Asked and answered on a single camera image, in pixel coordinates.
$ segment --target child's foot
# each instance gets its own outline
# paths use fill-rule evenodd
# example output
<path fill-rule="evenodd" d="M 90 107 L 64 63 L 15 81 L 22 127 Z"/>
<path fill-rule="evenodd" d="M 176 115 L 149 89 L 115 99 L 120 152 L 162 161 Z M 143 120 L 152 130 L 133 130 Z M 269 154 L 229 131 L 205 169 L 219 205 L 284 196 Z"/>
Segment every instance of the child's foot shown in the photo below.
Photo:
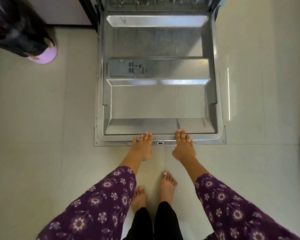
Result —
<path fill-rule="evenodd" d="M 131 208 L 135 214 L 142 207 L 147 207 L 146 192 L 143 186 L 136 187 L 134 196 L 131 201 Z"/>
<path fill-rule="evenodd" d="M 177 184 L 178 183 L 170 173 L 164 172 L 162 174 L 160 184 L 160 203 L 166 201 L 172 205 L 173 194 Z"/>

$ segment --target tile floor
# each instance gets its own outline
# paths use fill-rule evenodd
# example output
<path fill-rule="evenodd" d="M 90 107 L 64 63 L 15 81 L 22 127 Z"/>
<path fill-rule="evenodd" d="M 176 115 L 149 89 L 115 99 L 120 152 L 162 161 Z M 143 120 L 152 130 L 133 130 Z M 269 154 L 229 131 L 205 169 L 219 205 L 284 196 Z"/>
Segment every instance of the tile floor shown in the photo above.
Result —
<path fill-rule="evenodd" d="M 96 32 L 55 32 L 47 65 L 0 49 L 0 240 L 34 239 L 128 150 L 93 146 Z M 300 236 L 300 0 L 227 0 L 217 33 L 227 145 L 198 145 L 198 159 Z M 203 239 L 212 228 L 172 150 L 153 147 L 138 184 L 154 216 L 160 173 L 172 172 L 184 239 Z"/>

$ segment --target dishwasher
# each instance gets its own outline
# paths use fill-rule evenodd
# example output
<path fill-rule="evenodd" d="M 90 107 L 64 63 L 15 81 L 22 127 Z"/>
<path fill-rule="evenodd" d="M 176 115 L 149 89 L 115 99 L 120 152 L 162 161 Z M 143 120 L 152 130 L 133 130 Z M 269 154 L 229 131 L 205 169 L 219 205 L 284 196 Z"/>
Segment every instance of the dishwasher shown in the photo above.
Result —
<path fill-rule="evenodd" d="M 215 21 L 225 0 L 81 0 L 98 33 L 95 146 L 153 134 L 225 144 Z"/>

